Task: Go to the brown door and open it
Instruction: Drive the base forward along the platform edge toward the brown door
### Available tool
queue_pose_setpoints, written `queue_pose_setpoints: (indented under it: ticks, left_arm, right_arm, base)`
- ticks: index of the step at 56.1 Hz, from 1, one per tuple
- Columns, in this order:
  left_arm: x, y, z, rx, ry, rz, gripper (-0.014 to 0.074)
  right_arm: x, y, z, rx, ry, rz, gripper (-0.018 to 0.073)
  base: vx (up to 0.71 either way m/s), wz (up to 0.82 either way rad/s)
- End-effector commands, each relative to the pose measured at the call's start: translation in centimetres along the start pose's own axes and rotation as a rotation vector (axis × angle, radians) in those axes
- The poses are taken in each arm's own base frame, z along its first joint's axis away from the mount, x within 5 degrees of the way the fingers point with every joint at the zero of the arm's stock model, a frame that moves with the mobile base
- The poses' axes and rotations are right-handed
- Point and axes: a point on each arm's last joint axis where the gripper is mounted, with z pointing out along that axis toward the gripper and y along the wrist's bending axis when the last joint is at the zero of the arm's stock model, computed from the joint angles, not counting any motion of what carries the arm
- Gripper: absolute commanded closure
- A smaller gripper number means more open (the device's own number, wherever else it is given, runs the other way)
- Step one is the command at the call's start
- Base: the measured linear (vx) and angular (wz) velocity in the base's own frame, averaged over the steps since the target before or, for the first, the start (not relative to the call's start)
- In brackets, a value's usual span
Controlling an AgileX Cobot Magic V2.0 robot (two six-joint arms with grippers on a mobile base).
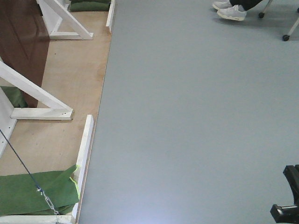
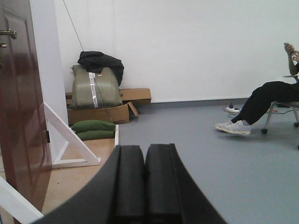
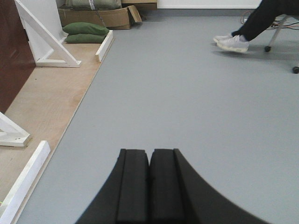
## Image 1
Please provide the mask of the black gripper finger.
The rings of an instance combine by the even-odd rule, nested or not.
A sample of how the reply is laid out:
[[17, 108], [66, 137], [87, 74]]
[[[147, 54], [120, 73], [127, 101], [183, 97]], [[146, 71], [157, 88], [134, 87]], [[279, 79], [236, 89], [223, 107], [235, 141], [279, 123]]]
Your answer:
[[294, 204], [299, 204], [299, 165], [287, 165], [283, 171], [292, 190]]
[[278, 206], [277, 204], [274, 204], [270, 210], [270, 213], [276, 223], [299, 223], [298, 205]]

